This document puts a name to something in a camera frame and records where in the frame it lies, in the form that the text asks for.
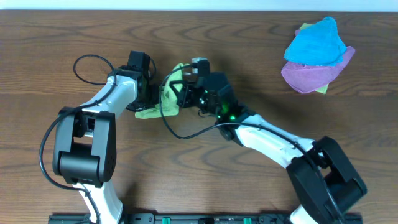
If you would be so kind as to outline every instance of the wood grain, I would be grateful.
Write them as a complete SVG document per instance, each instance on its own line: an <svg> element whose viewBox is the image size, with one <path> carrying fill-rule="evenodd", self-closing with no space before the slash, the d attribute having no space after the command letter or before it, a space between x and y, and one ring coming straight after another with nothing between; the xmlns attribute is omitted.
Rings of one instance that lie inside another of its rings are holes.
<svg viewBox="0 0 398 224"><path fill-rule="evenodd" d="M332 16L356 54L327 95L299 95L280 75L283 54L301 23ZM40 173L42 136L63 106L77 106L101 87L72 73L76 58L99 54L115 66L130 50L155 59L159 77L179 62L207 57L228 74L236 94L265 119L300 136L335 138L367 183L352 209L365 223L398 222L398 14L337 12L1 11L0 223L45 223L52 213L83 213L76 192ZM78 66L103 82L95 59ZM168 118L182 134L210 125L195 110ZM212 131L175 139L160 119L117 121L113 176L128 211L257 213L299 205L285 171L258 152ZM50 173L54 135L45 148Z"/></svg>

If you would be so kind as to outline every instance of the white wall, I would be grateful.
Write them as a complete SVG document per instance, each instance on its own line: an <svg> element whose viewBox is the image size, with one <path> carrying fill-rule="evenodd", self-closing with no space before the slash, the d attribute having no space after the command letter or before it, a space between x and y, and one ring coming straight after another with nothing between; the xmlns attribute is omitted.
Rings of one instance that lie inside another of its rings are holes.
<svg viewBox="0 0 398 224"><path fill-rule="evenodd" d="M0 0L0 9L398 12L398 0Z"/></svg>

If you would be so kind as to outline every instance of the blue cloth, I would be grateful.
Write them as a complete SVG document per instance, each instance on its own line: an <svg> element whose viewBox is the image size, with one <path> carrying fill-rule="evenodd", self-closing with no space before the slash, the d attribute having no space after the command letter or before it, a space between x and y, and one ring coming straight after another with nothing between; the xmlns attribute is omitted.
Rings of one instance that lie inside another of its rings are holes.
<svg viewBox="0 0 398 224"><path fill-rule="evenodd" d="M305 65L335 66L343 62L346 49L338 36L335 19L326 17L301 30L286 49L284 58Z"/></svg>

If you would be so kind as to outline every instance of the light green cloth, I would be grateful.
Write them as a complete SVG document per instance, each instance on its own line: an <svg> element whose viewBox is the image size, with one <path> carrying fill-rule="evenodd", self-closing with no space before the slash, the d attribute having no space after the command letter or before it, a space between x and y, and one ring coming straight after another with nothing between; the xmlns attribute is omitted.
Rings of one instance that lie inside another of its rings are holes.
<svg viewBox="0 0 398 224"><path fill-rule="evenodd" d="M184 64L180 63L176 65L173 70L181 66L184 66ZM177 105L177 96L174 94L173 90L169 85L171 81L177 81L177 80L182 80L182 70L178 70L175 73L171 74L171 76L169 76L169 79L167 79L166 81L166 85L162 92L162 111L164 116L175 116L178 115L178 112L180 112L180 107L179 105ZM175 89L177 89L177 91L180 91L182 89L182 84L176 84L174 85L174 87ZM161 117L159 104L156 104L154 108L136 112L136 118L139 119L149 119L149 118L159 118L159 117Z"/></svg>
<svg viewBox="0 0 398 224"><path fill-rule="evenodd" d="M312 24L303 23L303 25L301 25L301 27L300 27L300 30L308 28L310 26L312 26ZM319 93L326 94L326 91L328 90L328 86L329 86L329 84L326 84L323 87L317 89L316 91Z"/></svg>

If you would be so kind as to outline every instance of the pink cloth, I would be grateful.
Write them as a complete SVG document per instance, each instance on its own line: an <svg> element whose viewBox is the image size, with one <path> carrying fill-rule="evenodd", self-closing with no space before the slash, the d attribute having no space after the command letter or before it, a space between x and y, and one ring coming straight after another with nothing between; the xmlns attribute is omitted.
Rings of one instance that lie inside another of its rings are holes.
<svg viewBox="0 0 398 224"><path fill-rule="evenodd" d="M347 47L343 62L330 66L303 65L287 62L282 69L285 81L299 93L310 93L332 82L347 66L355 54L353 47Z"/></svg>

